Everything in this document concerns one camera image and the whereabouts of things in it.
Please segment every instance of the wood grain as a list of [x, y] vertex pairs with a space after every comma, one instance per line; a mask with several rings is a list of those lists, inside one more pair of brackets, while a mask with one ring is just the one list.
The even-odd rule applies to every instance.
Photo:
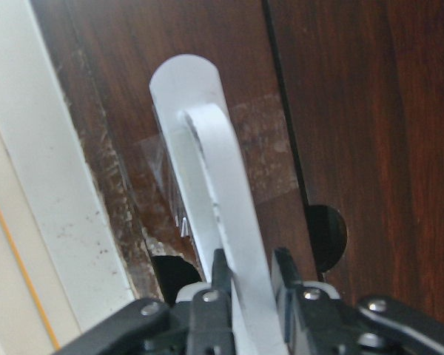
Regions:
[[[63, 91], [68, 98], [73, 96], [70, 108], [75, 106], [74, 100], [90, 105], [93, 97], [89, 94], [96, 92], [112, 148], [122, 166], [124, 189], [132, 197], [130, 202], [145, 229], [143, 237], [129, 235], [133, 250], [140, 248], [144, 238], [150, 256], [181, 255], [197, 265], [192, 244], [188, 238], [179, 237], [151, 161], [142, 152], [142, 144], [158, 140], [148, 89], [151, 75], [168, 58], [192, 53], [208, 58], [220, 71], [267, 253], [276, 246], [287, 246], [301, 272], [307, 278], [315, 277], [277, 76], [258, 1], [33, 0], [33, 5], [47, 46], [54, 53]], [[64, 25], [57, 20], [71, 26], [72, 31], [62, 33], [60, 26]], [[92, 89], [79, 84], [82, 72], [73, 72], [62, 63], [76, 50], [67, 45], [70, 36], [75, 37], [85, 58]], [[76, 126], [84, 120], [82, 115], [81, 109], [73, 112]], [[98, 166], [93, 169], [97, 177], [105, 174]], [[126, 257], [130, 267], [132, 258]]]
[[310, 204], [336, 208], [347, 300], [444, 322], [443, 1], [270, 1]]

